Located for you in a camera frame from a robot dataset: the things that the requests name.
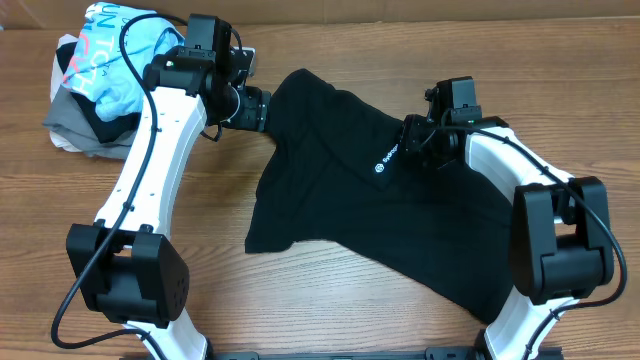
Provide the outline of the black t-shirt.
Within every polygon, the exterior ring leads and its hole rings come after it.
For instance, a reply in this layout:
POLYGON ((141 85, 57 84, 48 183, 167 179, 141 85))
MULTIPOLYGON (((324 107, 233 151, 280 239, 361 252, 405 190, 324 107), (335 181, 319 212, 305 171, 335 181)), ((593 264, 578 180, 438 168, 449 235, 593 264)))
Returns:
POLYGON ((266 124, 276 149, 256 190, 245 250, 329 240, 494 321, 513 286, 511 205, 462 163, 404 162, 400 120, 312 72, 291 73, 266 124))

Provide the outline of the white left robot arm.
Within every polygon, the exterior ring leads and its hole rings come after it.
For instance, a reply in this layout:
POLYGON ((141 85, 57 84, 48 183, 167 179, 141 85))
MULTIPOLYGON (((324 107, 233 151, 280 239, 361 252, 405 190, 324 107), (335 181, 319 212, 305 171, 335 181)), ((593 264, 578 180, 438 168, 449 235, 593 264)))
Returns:
POLYGON ((256 52, 215 16, 191 15, 183 45, 158 55, 134 79, 144 105, 109 198, 90 225, 73 225, 66 251, 71 295, 134 335, 154 359, 205 360, 208 338, 191 321, 189 269, 170 241, 176 194, 195 141, 207 127, 261 132, 270 94, 249 86, 256 52))

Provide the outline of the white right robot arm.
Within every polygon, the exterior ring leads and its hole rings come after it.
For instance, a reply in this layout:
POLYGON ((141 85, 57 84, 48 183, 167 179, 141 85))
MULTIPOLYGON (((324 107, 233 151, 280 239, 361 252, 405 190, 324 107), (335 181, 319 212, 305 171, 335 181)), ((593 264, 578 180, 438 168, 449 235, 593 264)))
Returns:
POLYGON ((523 145, 497 116, 486 117, 465 76, 424 93, 426 115, 405 119, 398 151, 426 166, 462 161, 511 203, 508 263, 514 286, 471 347, 429 348, 435 359, 560 359, 542 342, 571 310, 617 300, 626 262, 610 229, 607 191, 596 177, 576 178, 523 145))

